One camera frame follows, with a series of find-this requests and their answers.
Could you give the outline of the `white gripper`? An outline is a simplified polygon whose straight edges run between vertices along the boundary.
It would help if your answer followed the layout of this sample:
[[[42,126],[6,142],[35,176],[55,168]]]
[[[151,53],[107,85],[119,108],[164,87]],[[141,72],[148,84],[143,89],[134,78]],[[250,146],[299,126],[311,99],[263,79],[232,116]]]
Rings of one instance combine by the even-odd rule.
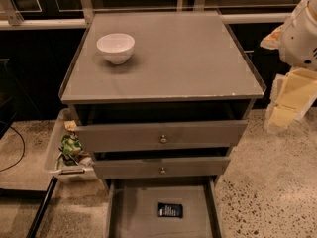
[[[270,104],[265,114],[265,129],[270,133],[286,130],[301,120],[317,99],[317,71],[293,67],[273,81]]]

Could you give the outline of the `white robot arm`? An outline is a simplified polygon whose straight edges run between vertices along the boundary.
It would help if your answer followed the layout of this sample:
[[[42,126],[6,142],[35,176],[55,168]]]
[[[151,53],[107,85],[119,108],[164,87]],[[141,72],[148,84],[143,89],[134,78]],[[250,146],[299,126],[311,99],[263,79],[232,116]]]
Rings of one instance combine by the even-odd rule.
[[[278,50],[291,66],[286,75],[276,75],[265,115],[265,128],[279,133],[301,120],[317,99],[317,0],[301,0],[260,46]]]

